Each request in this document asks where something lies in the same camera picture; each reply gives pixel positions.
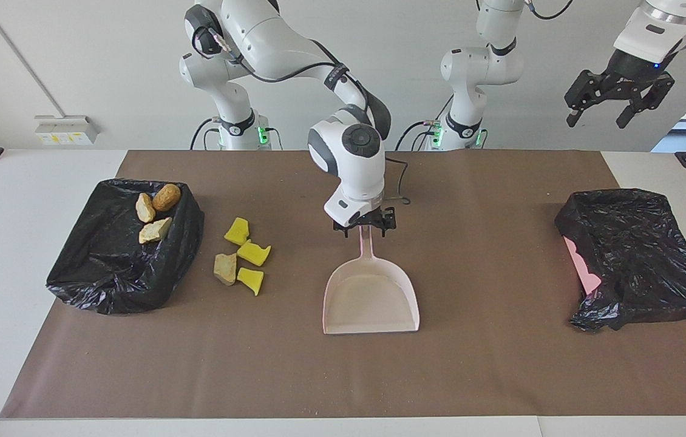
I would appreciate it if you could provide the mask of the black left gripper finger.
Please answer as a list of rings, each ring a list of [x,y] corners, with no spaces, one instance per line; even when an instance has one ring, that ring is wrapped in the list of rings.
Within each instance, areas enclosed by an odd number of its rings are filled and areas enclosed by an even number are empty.
[[[596,74],[583,70],[565,93],[565,103],[570,109],[566,122],[568,127],[575,127],[582,113],[608,100],[617,88],[617,73],[604,71]]]
[[[645,110],[656,110],[665,99],[668,92],[675,83],[670,73],[662,73],[655,80],[645,83],[633,83],[629,91],[629,103],[617,117],[617,126],[620,129],[627,127],[627,124],[639,113]]]

